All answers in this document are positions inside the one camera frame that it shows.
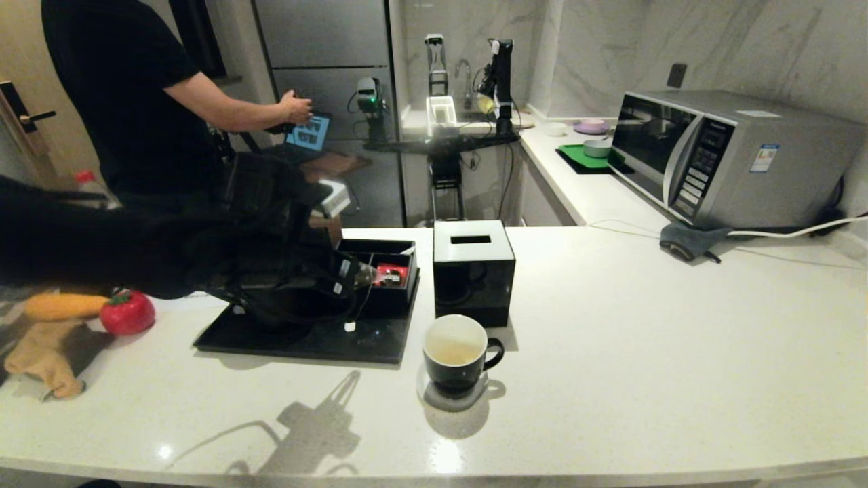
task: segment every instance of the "refrigerator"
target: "refrigerator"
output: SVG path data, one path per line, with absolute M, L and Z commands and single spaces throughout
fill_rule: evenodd
M 354 197 L 341 214 L 344 227 L 403 227 L 400 155 L 364 150 L 367 123 L 353 97 L 360 78 L 377 78 L 389 108 L 386 137 L 398 140 L 387 2 L 254 0 L 253 5 L 275 95 L 294 89 L 297 96 L 312 98 L 315 111 L 332 114 L 325 149 L 372 161 L 344 178 Z

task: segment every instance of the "brown glove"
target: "brown glove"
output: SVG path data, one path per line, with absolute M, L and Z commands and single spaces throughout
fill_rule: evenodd
M 83 326 L 80 320 L 33 324 L 6 358 L 6 371 L 41 378 L 59 399 L 75 397 L 82 392 L 83 383 L 72 373 L 62 343 L 79 326 Z

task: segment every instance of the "white bowl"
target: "white bowl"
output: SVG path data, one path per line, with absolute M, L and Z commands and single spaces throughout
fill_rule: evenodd
M 611 141 L 585 141 L 585 148 L 583 151 L 586 156 L 606 157 L 611 149 Z
M 564 135 L 567 133 L 567 124 L 560 122 L 543 122 L 540 124 L 542 126 L 542 132 L 545 135 L 550 135 L 552 137 L 557 137 L 559 135 Z

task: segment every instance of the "black tray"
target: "black tray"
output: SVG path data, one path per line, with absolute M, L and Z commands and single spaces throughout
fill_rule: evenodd
M 385 256 L 382 262 L 403 265 L 392 260 L 404 256 L 410 266 L 406 287 L 372 287 L 366 303 L 368 288 L 357 291 L 357 309 L 350 315 L 358 315 L 353 332 L 347 332 L 343 324 L 314 326 L 309 332 L 306 329 L 271 332 L 250 324 L 246 315 L 236 315 L 230 305 L 196 339 L 194 346 L 209 353 L 398 364 L 404 356 L 419 280 L 415 250 L 401 253 L 414 246 L 413 241 L 341 242 L 339 250 L 356 254 L 362 262 L 368 262 L 372 255 L 382 255 Z

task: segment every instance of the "person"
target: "person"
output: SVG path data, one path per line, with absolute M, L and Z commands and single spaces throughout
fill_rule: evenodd
M 132 209 L 207 211 L 223 164 L 207 123 L 247 132 L 310 120 L 287 92 L 258 105 L 224 94 L 138 0 L 43 0 L 45 42 L 109 189 Z

